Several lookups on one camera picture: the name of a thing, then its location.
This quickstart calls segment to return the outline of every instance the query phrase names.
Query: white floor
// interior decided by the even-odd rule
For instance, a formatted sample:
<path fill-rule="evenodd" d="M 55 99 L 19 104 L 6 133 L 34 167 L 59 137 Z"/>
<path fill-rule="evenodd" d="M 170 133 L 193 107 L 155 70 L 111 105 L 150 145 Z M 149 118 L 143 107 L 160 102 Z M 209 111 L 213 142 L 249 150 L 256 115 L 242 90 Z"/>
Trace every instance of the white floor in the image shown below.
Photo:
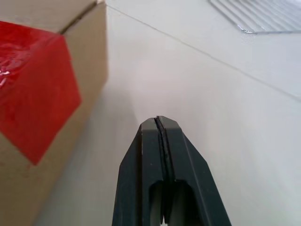
<path fill-rule="evenodd" d="M 239 33 L 205 0 L 109 0 L 109 81 L 36 226 L 110 226 L 119 164 L 164 115 L 233 226 L 301 225 L 301 35 Z"/>

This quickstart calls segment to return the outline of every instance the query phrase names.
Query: red tape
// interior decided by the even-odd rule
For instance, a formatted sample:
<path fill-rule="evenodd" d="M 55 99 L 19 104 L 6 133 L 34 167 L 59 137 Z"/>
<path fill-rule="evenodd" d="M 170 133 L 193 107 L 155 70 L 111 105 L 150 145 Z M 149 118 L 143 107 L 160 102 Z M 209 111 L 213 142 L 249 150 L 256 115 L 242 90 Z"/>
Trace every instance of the red tape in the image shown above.
<path fill-rule="evenodd" d="M 37 164 L 81 103 L 64 36 L 0 22 L 0 131 Z"/>

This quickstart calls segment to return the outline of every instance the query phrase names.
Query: metal grate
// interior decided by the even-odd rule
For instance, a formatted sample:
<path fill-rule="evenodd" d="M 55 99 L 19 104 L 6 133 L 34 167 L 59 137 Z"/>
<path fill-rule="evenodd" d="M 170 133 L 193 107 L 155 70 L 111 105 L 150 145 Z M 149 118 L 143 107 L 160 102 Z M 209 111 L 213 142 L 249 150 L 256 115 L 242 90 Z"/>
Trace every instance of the metal grate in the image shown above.
<path fill-rule="evenodd" d="M 301 32 L 301 0 L 208 0 L 249 34 Z"/>

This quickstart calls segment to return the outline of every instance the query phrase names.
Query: floor seam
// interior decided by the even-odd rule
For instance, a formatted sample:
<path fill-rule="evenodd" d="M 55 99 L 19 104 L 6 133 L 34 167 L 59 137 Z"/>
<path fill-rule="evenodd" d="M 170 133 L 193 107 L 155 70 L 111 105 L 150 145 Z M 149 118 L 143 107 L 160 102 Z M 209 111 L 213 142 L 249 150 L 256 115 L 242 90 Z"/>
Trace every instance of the floor seam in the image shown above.
<path fill-rule="evenodd" d="M 169 37 L 169 38 L 171 38 L 171 39 L 173 39 L 173 40 L 175 40 L 175 41 L 177 41 L 177 42 L 179 42 L 179 43 L 181 43 L 181 44 L 183 44 L 183 45 L 185 45 L 185 46 L 187 46 L 187 47 L 193 49 L 194 51 L 197 51 L 197 52 L 199 52 L 199 53 L 201 53 L 201 54 L 204 54 L 204 55 L 210 57 L 210 58 L 211 58 L 212 60 L 214 60 L 214 61 L 217 61 L 217 62 L 219 62 L 219 63 L 221 63 L 221 64 L 223 64 L 223 65 L 225 65 L 225 66 L 227 66 L 227 67 L 230 67 L 231 69 L 233 69 L 233 70 L 235 70 L 235 71 L 238 71 L 238 72 L 242 73 L 244 76 L 248 77 L 249 79 L 252 79 L 252 80 L 254 80 L 254 81 L 256 81 L 256 82 L 259 82 L 260 84 L 262 84 L 262 85 L 264 85 L 264 86 L 267 86 L 267 87 L 271 88 L 272 90 L 274 90 L 274 91 L 276 91 L 276 92 L 279 92 L 279 93 L 281 93 L 282 95 L 287 96 L 287 97 L 289 97 L 289 98 L 291 98 L 291 99 L 297 101 L 298 103 L 301 102 L 301 98 L 299 98 L 299 97 L 297 97 L 297 96 L 295 96 L 295 95 L 293 95 L 293 94 L 290 94 L 290 93 L 288 93 L 288 92 L 286 92 L 286 91 L 284 91 L 284 90 L 282 90 L 282 89 L 280 89 L 280 88 L 278 88 L 278 87 L 276 87 L 276 86 L 273 86 L 273 85 L 271 85 L 271 84 L 268 84 L 267 82 L 265 82 L 265 81 L 263 81 L 263 80 L 260 80 L 260 79 L 258 79 L 258 78 L 255 78 L 254 76 L 252 76 L 252 75 L 250 75 L 250 74 L 248 74 L 248 73 L 246 73 L 246 72 L 240 70 L 239 68 L 234 67 L 234 66 L 232 66 L 232 65 L 230 65 L 230 64 L 228 64 L 228 63 L 226 63 L 226 62 L 224 62 L 224 61 L 222 61 L 222 60 L 220 60 L 220 59 L 218 59 L 218 58 L 215 58 L 214 56 L 210 55 L 209 53 L 206 53 L 206 52 L 204 52 L 204 51 L 202 51 L 202 50 L 200 50 L 200 49 L 198 49 L 198 48 L 196 48 L 196 47 L 194 47 L 194 46 L 192 46 L 192 45 L 190 45 L 190 44 L 188 44 L 188 43 L 182 41 L 181 39 L 179 39 L 179 38 L 177 38 L 177 37 L 175 37 L 175 36 L 173 36 L 173 35 L 170 35 L 170 34 L 164 32 L 164 31 L 161 31 L 161 30 L 159 30 L 159 29 L 157 29 L 157 28 L 155 28 L 155 27 L 153 27 L 153 26 L 151 26 L 151 25 L 149 25 L 149 24 L 147 24 L 147 23 L 145 23 L 145 22 L 143 22 L 143 21 L 141 21 L 141 20 L 139 20 L 139 19 L 136 19 L 135 17 L 132 17 L 132 16 L 130 16 L 130 15 L 128 15 L 128 14 L 126 14 L 126 13 L 120 11 L 119 9 L 114 8 L 114 7 L 110 6 L 110 5 L 107 5 L 107 7 L 108 7 L 108 8 L 111 8 L 112 10 L 115 10 L 116 12 L 119 12 L 119 13 L 121 13 L 121 14 L 123 14 L 123 15 L 125 15 L 125 16 L 127 16 L 127 17 L 129 17 L 129 18 L 131 18 L 131 19 L 133 19 L 133 20 L 135 20 L 135 21 L 137 21 L 137 22 L 139 22 L 139 23 L 141 23 L 141 24 L 143 24 L 143 25 L 145 25 L 145 26 L 147 26 L 147 27 L 149 27 L 149 28 L 151 28 L 151 29 L 157 31 L 157 32 L 160 32 L 161 34 L 164 34 L 165 36 L 167 36 L 167 37 Z"/>

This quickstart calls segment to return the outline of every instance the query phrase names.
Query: cardboard box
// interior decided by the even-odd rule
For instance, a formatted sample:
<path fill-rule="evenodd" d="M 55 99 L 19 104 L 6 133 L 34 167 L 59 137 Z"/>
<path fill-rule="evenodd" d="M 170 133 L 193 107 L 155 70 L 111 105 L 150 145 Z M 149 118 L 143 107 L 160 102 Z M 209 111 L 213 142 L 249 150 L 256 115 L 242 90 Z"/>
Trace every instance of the cardboard box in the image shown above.
<path fill-rule="evenodd" d="M 60 176 L 85 121 L 89 118 L 107 79 L 105 17 L 105 3 L 96 3 L 93 0 L 5 0 L 1 2 L 0 21 L 64 36 L 81 98 L 80 105 L 64 122 L 42 158 L 36 163 L 30 161 L 6 134 L 0 133 L 1 226 L 33 224 L 51 188 Z M 4 46 L 0 44 L 0 59 L 1 49 L 3 50 Z M 3 110 L 1 91 L 0 89 L 0 115 Z M 11 110 L 20 111 L 18 107 Z"/>

